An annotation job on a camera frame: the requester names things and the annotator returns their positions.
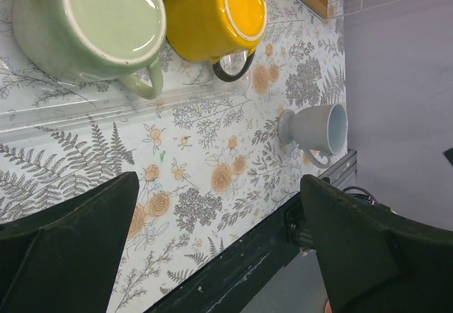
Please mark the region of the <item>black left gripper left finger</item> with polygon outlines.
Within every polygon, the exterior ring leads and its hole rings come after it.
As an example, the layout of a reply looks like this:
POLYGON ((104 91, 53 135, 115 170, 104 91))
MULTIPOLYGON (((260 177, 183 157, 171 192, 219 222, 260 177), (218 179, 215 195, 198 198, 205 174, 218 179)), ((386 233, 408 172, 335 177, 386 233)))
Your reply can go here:
POLYGON ((2 312, 106 312, 139 192, 135 172, 1 225, 2 312))

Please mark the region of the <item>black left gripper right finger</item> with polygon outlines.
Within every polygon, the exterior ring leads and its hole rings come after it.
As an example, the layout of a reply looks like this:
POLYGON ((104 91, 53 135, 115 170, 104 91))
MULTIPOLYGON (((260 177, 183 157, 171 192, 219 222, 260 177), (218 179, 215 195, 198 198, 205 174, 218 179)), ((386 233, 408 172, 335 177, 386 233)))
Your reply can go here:
POLYGON ((356 198, 312 175, 305 218, 333 312, 451 312, 452 232, 356 198))

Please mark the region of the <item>pale blue footed mug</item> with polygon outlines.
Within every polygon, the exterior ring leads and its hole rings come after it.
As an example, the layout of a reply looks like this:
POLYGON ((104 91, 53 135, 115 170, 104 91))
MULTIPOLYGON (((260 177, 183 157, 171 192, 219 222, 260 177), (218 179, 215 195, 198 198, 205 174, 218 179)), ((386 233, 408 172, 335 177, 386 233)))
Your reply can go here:
POLYGON ((310 162, 328 169, 332 157, 341 153, 348 135, 348 114, 340 103, 319 105, 294 112, 284 110, 277 122, 277 135, 283 144, 295 142, 310 162))

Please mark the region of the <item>light green mug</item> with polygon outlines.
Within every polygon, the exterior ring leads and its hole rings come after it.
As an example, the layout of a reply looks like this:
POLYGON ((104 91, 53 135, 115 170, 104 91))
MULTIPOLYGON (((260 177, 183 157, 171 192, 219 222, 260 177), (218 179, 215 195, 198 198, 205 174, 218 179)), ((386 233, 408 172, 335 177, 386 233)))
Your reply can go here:
POLYGON ((26 57, 49 76, 117 79, 149 100, 162 91, 163 0, 14 0, 12 23, 26 57))

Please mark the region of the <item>yellow mug black handle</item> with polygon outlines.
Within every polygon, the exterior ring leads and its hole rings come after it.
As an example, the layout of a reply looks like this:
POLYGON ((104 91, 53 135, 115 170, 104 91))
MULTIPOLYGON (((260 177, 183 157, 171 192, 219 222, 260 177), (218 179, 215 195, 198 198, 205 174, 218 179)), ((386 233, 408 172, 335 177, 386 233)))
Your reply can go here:
POLYGON ((189 62, 211 62, 224 82, 240 79, 249 69, 265 35, 265 0, 165 0, 167 33, 171 47, 189 62), (245 52, 246 61, 236 74, 226 72, 221 59, 245 52))

